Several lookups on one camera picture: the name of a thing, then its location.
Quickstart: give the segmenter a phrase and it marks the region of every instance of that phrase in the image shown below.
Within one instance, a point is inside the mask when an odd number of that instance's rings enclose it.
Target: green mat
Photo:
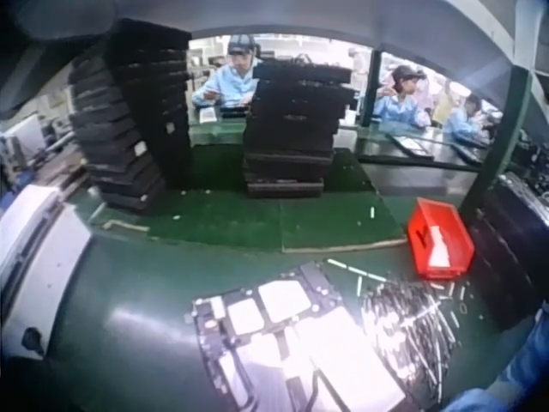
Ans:
[[[404,236],[383,201],[369,192],[283,200],[281,228],[285,251],[356,250]]]
[[[252,249],[281,248],[277,202],[230,191],[167,192],[136,225],[150,237]]]
[[[292,200],[247,197],[242,145],[197,145],[193,155],[186,191],[164,192],[141,217],[105,209],[94,224],[117,221],[155,239],[270,251],[364,249],[403,236],[349,149],[335,151],[321,197]]]
[[[199,145],[193,149],[191,190],[244,192],[242,172],[244,148],[238,144]],[[368,175],[347,148],[338,148],[329,173],[324,179],[324,191],[374,191]]]
[[[229,191],[167,192],[131,223],[162,240],[288,252],[366,249],[403,237],[382,200],[369,192],[281,200]]]

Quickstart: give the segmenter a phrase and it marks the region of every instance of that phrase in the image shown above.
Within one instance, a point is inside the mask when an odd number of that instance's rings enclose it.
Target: woman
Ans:
[[[465,140],[481,139],[482,126],[475,121],[475,116],[482,108],[478,96],[470,94],[463,107],[456,108],[444,123],[443,132]]]
[[[446,82],[444,82],[444,86],[438,94],[435,112],[432,114],[433,126],[438,128],[443,127],[443,124],[448,120],[452,110],[459,106],[458,97],[455,96],[455,93],[449,86],[451,83],[452,81],[450,79],[446,79]]]
[[[392,73],[394,86],[385,86],[377,91],[374,116],[382,121],[394,121],[424,128],[431,124],[429,115],[419,107],[413,97],[418,80],[424,74],[412,70],[409,66],[401,65]]]

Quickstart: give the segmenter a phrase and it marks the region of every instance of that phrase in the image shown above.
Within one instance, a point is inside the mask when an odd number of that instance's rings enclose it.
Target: white machine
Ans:
[[[38,115],[34,114],[25,118],[15,126],[7,129],[4,132],[8,147],[12,148],[11,140],[16,137],[21,146],[22,154],[29,162],[37,153],[45,149],[45,139],[42,133],[42,126],[38,120]]]
[[[2,355],[41,360],[92,237],[58,188],[28,185],[0,218]]]

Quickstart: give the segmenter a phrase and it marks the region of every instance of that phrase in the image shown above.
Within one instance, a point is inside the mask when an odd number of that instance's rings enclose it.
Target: black device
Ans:
[[[482,159],[480,158],[480,151],[477,148],[466,148],[461,144],[452,143],[452,148],[455,150],[458,156],[470,166],[482,165]]]
[[[245,118],[248,110],[248,106],[220,107],[220,114],[222,118]]]
[[[462,146],[467,146],[468,148],[480,148],[480,149],[487,149],[490,144],[487,142],[481,142],[478,140],[461,137],[456,134],[453,135],[456,142],[460,143]]]
[[[408,136],[393,136],[388,134],[387,137],[396,145],[400,150],[411,157],[417,157],[421,159],[434,159],[435,156],[432,155],[426,148],[421,146],[418,142]]]

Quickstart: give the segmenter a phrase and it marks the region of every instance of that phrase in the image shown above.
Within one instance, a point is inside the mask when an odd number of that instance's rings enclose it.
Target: white wall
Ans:
[[[69,116],[71,105],[69,102],[70,64],[63,67],[46,85],[38,92],[37,97],[27,102],[21,110],[11,119],[3,122],[3,129],[7,130],[34,112],[45,116],[47,119],[66,119]]]

